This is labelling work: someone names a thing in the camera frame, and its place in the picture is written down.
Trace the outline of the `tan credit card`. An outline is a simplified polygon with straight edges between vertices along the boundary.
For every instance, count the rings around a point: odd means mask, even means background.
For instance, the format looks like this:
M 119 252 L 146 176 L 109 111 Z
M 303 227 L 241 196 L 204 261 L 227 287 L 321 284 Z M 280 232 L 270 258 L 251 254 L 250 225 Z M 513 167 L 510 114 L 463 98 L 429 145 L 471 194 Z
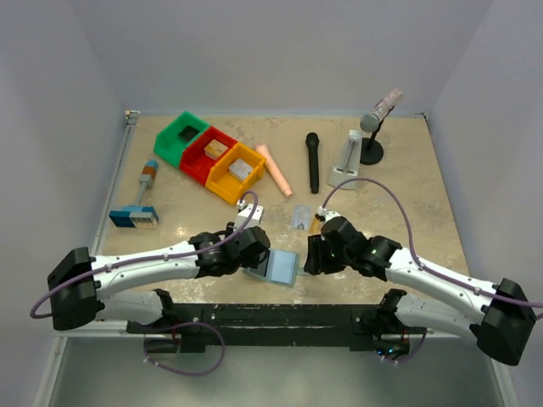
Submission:
M 312 222 L 308 230 L 309 234 L 311 236 L 320 234 L 322 225 L 325 223 L 325 221 L 326 219 L 323 216 L 315 214 L 312 218 Z

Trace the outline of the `sage green card holder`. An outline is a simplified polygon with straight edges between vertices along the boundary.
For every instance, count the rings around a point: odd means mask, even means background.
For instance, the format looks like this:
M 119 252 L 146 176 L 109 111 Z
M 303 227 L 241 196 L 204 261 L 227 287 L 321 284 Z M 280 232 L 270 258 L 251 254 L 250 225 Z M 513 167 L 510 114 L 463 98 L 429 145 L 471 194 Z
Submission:
M 268 264 L 269 280 L 266 283 L 283 287 L 293 287 L 295 285 L 297 276 L 302 273 L 302 268 L 299 265 L 300 255 L 295 252 L 285 250 L 273 248 L 270 250 L 271 254 Z

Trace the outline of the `white credit card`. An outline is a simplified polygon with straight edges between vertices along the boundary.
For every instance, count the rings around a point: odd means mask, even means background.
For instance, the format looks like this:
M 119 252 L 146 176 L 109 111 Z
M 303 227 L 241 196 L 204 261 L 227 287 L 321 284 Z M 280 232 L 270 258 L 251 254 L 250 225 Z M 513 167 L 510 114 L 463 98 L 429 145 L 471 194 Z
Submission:
M 308 231 L 311 222 L 311 208 L 305 205 L 295 205 L 292 217 L 292 228 Z

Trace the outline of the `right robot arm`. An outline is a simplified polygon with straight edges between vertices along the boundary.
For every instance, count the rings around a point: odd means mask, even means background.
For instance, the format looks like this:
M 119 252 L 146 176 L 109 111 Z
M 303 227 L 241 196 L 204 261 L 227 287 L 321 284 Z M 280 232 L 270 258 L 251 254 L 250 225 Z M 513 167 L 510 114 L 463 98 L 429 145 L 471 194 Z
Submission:
M 378 312 L 386 332 L 403 326 L 429 328 L 473 340 L 479 350 L 504 365 L 518 365 L 536 315 L 514 281 L 482 281 L 416 257 L 387 237 L 365 237 L 333 211 L 315 215 L 304 270 L 333 274 L 347 267 L 364 277 L 392 282 L 420 293 L 401 293 Z

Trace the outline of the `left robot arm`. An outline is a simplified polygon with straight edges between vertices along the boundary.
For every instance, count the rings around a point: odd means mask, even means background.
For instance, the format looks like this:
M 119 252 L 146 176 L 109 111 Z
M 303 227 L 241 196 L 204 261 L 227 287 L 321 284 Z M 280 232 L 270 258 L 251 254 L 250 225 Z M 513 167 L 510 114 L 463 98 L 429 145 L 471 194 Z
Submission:
M 92 257 L 86 247 L 70 250 L 48 275 L 53 328 L 76 329 L 96 320 L 121 319 L 169 331 L 176 311 L 157 292 L 138 297 L 135 288 L 169 280 L 221 277 L 255 267 L 271 247 L 266 232 L 201 232 L 167 248 L 139 254 Z

